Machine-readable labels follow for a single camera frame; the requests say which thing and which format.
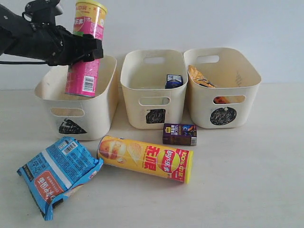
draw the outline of table surface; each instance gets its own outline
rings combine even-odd
[[[104,166],[44,221],[16,170],[57,141],[33,91],[0,91],[0,227],[302,228],[304,84],[262,84],[245,125],[198,130],[188,185]],[[184,112],[183,123],[191,123]],[[109,135],[162,143],[138,130],[121,98]],[[95,156],[99,141],[82,142]]]

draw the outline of lay's chip can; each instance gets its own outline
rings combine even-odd
[[[189,183],[193,151],[105,136],[97,157],[108,165]]]

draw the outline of barcode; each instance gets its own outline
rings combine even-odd
[[[84,78],[84,86],[82,91],[93,92],[94,89],[94,77],[85,76]]]
[[[196,137],[191,137],[191,146],[195,146],[197,142],[197,138]]]
[[[74,150],[78,145],[76,144],[76,142],[71,142],[71,144],[69,144],[68,147],[66,147],[62,152],[67,155],[68,153],[70,153],[72,150]]]

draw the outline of chip bag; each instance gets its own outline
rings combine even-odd
[[[53,219],[53,208],[65,201],[101,169],[103,159],[72,137],[63,137],[17,170],[28,185],[44,220]]]

